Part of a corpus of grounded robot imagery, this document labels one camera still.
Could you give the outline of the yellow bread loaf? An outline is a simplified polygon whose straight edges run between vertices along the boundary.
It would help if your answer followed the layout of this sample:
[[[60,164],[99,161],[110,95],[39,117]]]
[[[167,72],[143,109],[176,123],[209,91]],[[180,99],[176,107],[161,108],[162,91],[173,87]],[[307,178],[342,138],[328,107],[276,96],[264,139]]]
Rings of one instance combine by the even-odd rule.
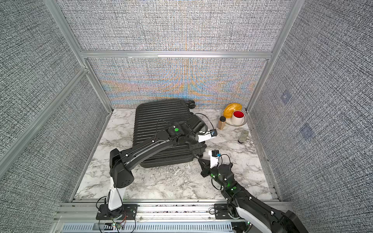
[[[226,108],[223,111],[223,116],[225,118],[231,118],[233,116],[233,113],[235,111],[240,111],[242,110],[242,105],[239,103],[231,103],[226,106]]]

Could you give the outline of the black ribbed hard-shell suitcase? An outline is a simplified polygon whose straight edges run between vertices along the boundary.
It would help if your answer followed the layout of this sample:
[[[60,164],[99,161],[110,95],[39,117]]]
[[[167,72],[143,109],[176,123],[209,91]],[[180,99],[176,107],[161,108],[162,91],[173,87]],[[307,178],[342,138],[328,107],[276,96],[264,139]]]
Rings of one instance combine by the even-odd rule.
[[[155,136],[155,134],[175,121],[187,121],[193,115],[190,109],[196,107],[194,100],[162,100],[140,104],[136,108],[133,146]],[[155,168],[188,163],[203,157],[205,142],[190,145],[178,144],[163,150],[140,163],[143,168]]]

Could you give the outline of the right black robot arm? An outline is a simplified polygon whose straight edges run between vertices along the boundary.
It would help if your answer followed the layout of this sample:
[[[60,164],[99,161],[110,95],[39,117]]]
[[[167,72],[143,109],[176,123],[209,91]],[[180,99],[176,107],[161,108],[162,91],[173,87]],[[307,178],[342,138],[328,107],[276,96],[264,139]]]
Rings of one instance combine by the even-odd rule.
[[[288,210],[277,210],[254,197],[241,186],[231,171],[232,163],[211,167],[209,160],[199,158],[201,175],[209,176],[220,186],[219,190],[227,201],[231,217],[249,221],[263,233],[307,233],[299,217]]]

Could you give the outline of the white cup red inside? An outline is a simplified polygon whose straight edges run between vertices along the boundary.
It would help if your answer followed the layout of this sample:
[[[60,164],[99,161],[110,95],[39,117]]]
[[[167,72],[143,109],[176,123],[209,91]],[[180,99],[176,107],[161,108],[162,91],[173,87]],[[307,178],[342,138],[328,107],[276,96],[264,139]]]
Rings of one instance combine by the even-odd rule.
[[[245,114],[242,111],[234,111],[231,117],[231,124],[241,126],[245,122]]]

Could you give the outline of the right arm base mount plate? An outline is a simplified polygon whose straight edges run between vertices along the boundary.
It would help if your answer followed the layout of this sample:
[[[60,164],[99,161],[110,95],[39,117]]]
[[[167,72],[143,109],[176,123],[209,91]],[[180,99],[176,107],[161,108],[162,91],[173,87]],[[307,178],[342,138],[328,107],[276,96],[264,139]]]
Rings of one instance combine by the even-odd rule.
[[[214,215],[215,219],[223,220],[223,219],[233,219],[228,212],[228,204],[226,203],[216,203],[214,204]]]

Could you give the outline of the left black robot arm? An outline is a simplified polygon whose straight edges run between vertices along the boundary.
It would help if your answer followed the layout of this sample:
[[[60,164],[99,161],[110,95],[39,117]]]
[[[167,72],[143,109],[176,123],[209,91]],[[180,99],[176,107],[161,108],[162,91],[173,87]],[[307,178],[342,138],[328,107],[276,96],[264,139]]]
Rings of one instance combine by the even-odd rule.
[[[123,193],[134,181],[132,170],[151,156],[179,144],[200,145],[217,136],[215,128],[209,130],[205,122],[197,115],[192,115],[187,121],[174,121],[146,141],[129,149],[110,152],[110,177],[113,187],[108,192],[107,207],[116,211],[122,207]]]

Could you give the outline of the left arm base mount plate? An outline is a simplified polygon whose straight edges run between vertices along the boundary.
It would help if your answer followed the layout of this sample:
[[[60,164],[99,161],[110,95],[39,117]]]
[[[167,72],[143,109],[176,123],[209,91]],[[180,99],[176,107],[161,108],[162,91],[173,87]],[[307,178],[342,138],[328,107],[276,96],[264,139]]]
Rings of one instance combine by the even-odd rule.
[[[116,210],[109,210],[108,205],[101,204],[98,207],[96,220],[134,220],[137,211],[137,204],[123,204]]]

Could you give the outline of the aluminium enclosure frame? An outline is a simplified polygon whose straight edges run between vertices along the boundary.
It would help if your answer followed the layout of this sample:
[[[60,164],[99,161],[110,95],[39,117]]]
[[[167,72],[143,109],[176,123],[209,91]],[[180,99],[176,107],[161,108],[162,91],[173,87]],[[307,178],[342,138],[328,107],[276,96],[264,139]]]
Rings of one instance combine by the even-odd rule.
[[[22,135],[11,145],[9,150],[1,157],[1,176],[7,172],[12,164],[17,160],[23,150],[40,131],[43,125],[54,114],[56,109],[72,92],[74,87],[80,82],[84,75],[88,76],[93,89],[102,102],[108,113],[113,111],[110,100],[104,92],[99,79],[94,74],[86,58],[265,58],[268,63],[265,65],[263,73],[257,81],[247,106],[251,110],[258,98],[261,89],[266,82],[279,54],[286,41],[288,34],[303,6],[304,1],[293,1],[288,11],[283,26],[275,41],[272,51],[83,51],[73,35],[61,8],[56,1],[45,1],[47,9],[51,13],[54,21],[58,25],[75,58],[80,64],[79,71],[71,80],[59,91],[49,104],[40,112],[36,119],[28,126]]]

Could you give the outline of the clear glass jar lying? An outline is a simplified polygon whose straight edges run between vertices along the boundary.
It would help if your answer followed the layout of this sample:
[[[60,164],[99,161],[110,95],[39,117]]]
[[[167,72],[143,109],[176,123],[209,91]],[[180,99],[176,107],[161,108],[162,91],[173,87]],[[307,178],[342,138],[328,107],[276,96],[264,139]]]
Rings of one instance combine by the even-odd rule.
[[[240,143],[240,144],[245,143],[247,141],[248,135],[249,135],[249,131],[242,130],[241,133],[240,133],[240,136],[238,138],[238,143]]]

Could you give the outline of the brown spice jar black lid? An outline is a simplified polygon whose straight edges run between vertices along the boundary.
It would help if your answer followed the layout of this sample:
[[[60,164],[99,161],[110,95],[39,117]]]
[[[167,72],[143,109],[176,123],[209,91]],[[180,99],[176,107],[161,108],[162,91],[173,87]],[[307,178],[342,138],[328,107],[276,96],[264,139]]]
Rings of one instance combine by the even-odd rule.
[[[222,130],[226,125],[226,117],[225,116],[220,116],[219,121],[218,121],[218,129]]]

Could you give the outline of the white patterned plate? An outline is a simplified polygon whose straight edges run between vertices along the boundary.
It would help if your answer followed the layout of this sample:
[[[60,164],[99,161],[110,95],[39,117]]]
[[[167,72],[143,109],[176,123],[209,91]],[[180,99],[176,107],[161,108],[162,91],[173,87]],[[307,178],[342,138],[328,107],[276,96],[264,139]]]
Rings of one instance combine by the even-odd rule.
[[[239,110],[234,111],[231,118],[226,119],[226,123],[231,126],[239,127],[243,126],[248,121],[248,115],[245,111]]]

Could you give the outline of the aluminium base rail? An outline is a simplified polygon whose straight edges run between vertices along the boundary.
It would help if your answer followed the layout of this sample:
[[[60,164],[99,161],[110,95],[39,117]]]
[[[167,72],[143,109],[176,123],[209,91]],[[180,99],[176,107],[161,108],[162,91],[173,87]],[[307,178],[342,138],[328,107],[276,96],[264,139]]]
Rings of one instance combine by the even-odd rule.
[[[215,204],[225,200],[126,200],[124,204],[136,204],[136,222],[204,222],[216,221],[212,214]],[[64,223],[103,223],[96,219],[97,204],[93,199],[62,203],[52,222],[52,227]]]

